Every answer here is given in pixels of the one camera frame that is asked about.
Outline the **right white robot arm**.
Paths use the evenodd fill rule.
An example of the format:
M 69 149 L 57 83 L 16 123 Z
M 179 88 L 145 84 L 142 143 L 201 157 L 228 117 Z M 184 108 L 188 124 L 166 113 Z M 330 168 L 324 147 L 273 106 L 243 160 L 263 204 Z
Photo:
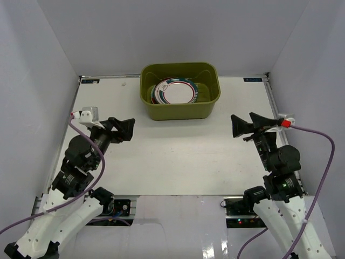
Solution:
M 231 116 L 232 135 L 255 144 L 267 175 L 264 185 L 244 191 L 242 199 L 225 201 L 224 207 L 238 214 L 257 215 L 275 238 L 285 258 L 331 258 L 309 220 L 320 189 L 306 207 L 305 195 L 296 172 L 301 169 L 300 152 L 291 145 L 278 147 L 277 134 L 296 128 L 293 117 L 276 119 L 250 113 L 251 122 Z

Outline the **teal scalloped plate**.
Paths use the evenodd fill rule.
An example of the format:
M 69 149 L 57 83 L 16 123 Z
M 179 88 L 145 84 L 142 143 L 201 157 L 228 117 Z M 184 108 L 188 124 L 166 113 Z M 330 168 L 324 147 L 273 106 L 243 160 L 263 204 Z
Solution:
M 153 86 L 151 88 L 151 91 L 150 91 L 150 101 L 152 104 L 158 104 L 158 102 L 156 101 L 156 98 L 155 98 L 155 88 L 156 88 L 156 86 Z

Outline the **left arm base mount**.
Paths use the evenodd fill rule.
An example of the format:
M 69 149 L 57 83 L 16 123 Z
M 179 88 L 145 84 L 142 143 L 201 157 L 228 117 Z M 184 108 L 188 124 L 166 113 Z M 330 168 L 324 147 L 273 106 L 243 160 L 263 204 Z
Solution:
M 130 199 L 115 199 L 113 205 L 108 211 L 97 218 L 91 220 L 88 226 L 105 226 L 105 227 L 130 227 L 133 223 L 134 216 L 131 214 Z

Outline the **white orange sunburst plate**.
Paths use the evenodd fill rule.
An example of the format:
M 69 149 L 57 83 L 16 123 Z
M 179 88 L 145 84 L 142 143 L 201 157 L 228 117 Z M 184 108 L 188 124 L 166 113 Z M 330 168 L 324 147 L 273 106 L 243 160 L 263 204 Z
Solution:
M 166 98 L 166 90 L 169 87 L 170 78 L 161 81 L 156 85 L 155 88 L 155 98 L 158 104 L 170 104 L 170 102 Z

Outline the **white plate green rim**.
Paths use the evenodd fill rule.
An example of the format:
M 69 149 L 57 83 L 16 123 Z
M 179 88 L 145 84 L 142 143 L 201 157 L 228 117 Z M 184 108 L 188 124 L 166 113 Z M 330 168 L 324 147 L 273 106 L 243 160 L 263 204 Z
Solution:
M 198 86 L 186 78 L 170 77 L 169 87 L 165 93 L 170 104 L 195 103 L 198 98 Z

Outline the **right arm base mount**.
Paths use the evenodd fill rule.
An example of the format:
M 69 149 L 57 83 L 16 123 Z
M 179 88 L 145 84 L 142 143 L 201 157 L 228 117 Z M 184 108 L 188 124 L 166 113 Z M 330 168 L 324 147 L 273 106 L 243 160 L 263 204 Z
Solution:
M 227 229 L 266 227 L 262 219 L 248 209 L 241 196 L 225 197 L 220 206 L 225 209 Z

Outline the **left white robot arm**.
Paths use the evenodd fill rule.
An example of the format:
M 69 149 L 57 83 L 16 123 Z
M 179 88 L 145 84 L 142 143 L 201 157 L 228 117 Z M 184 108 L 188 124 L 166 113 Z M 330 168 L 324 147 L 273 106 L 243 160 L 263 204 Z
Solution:
M 114 195 L 103 187 L 92 171 L 105 171 L 105 152 L 111 144 L 131 141 L 135 119 L 110 117 L 86 124 L 90 135 L 79 132 L 65 151 L 61 168 L 52 182 L 40 213 L 29 216 L 31 225 L 16 242 L 6 245 L 9 258 L 58 258 L 64 245 L 99 215 L 114 210 Z

